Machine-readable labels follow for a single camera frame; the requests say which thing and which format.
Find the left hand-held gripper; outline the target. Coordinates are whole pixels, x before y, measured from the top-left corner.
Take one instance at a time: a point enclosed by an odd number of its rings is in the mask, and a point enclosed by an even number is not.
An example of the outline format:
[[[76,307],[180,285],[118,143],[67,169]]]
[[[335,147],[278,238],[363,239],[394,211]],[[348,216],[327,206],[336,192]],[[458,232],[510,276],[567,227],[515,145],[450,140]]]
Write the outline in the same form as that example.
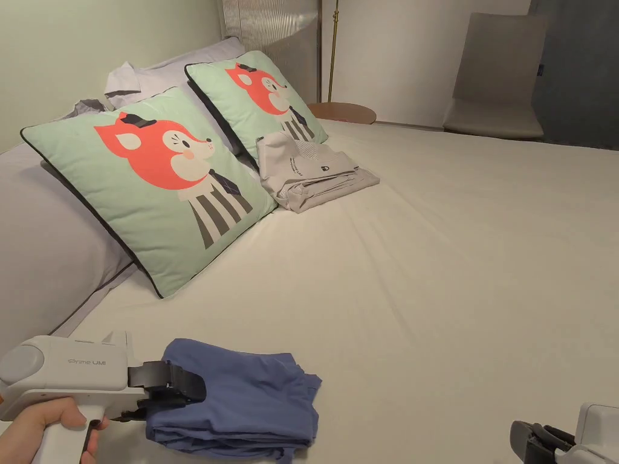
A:
[[[1,420],[13,421],[33,404],[73,398],[85,424],[47,427],[34,463],[79,463],[104,417],[146,422],[154,413],[206,400],[202,377],[166,360],[144,363],[143,387],[131,387],[129,371],[140,366],[125,331],[111,332],[99,342],[33,337],[1,359]]]

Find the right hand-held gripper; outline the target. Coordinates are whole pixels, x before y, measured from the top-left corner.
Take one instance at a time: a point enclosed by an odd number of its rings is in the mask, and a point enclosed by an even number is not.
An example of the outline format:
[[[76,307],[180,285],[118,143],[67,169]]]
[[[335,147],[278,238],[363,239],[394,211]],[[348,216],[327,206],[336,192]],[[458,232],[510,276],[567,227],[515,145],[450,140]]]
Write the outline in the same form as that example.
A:
[[[585,403],[575,436],[550,425],[514,421],[510,445],[522,463],[618,463],[618,407]]]

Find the person's left hand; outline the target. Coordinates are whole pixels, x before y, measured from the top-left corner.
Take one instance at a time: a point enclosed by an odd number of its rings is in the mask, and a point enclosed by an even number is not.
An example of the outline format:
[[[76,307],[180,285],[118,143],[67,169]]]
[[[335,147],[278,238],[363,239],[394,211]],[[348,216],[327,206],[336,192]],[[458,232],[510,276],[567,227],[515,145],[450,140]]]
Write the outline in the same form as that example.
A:
[[[72,397],[29,406],[1,434],[1,463],[31,463],[52,424],[82,428],[86,418]]]

